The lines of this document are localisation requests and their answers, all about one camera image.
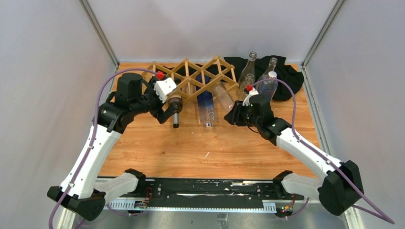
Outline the blue labelled bottle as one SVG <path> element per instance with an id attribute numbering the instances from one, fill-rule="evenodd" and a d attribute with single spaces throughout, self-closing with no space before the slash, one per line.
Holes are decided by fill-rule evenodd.
<path id="1" fill-rule="evenodd" d="M 264 79 L 277 79 L 277 73 L 275 71 L 264 73 L 259 77 L 258 81 Z M 256 89 L 261 95 L 263 95 L 268 100 L 268 102 L 271 102 L 277 90 L 277 86 L 278 86 L 277 81 L 263 81 L 256 84 Z"/>

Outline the clear glass bottle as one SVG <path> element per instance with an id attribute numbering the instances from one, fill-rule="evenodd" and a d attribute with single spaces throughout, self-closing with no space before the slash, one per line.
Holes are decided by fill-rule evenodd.
<path id="1" fill-rule="evenodd" d="M 250 52 L 247 64 L 244 67 L 244 69 L 241 71 L 240 77 L 244 76 L 244 75 L 246 75 L 248 73 L 251 73 L 251 74 L 253 74 L 255 76 L 255 60 L 256 60 L 256 57 L 257 57 L 256 52 Z"/>

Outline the clear bottle dark label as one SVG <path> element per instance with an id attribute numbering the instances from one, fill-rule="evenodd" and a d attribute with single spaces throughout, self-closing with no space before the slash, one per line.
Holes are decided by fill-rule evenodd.
<path id="1" fill-rule="evenodd" d="M 269 64 L 267 69 L 264 71 L 264 73 L 258 78 L 258 81 L 264 80 L 264 79 L 269 79 L 270 76 L 268 75 L 269 72 L 274 71 L 276 65 L 277 65 L 278 59 L 276 57 L 270 58 Z M 256 86 L 263 86 L 272 83 L 271 81 L 264 81 L 261 83 L 257 83 Z"/>

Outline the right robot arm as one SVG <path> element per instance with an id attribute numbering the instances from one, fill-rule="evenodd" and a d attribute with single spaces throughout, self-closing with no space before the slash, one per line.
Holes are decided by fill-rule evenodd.
<path id="1" fill-rule="evenodd" d="M 364 194 L 359 167 L 351 160 L 341 160 L 323 152 L 302 137 L 282 118 L 275 117 L 270 104 L 261 95 L 248 98 L 248 104 L 236 101 L 224 116 L 231 125 L 257 128 L 260 136 L 278 146 L 308 167 L 316 178 L 286 170 L 274 179 L 273 194 L 285 199 L 298 194 L 318 200 L 335 216 L 353 206 Z"/>

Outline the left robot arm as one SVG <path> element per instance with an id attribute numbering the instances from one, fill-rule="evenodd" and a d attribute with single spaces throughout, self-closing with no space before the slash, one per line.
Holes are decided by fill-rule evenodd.
<path id="1" fill-rule="evenodd" d="M 163 109 L 177 88 L 172 78 L 157 72 L 149 81 L 138 73 L 124 73 L 117 88 L 103 104 L 98 104 L 86 145 L 69 175 L 59 186 L 50 187 L 47 196 L 87 221 L 95 220 L 114 199 L 131 193 L 151 197 L 142 172 L 127 169 L 105 183 L 96 179 L 112 147 L 135 116 L 149 113 L 160 124 L 175 112 L 173 105 Z"/>

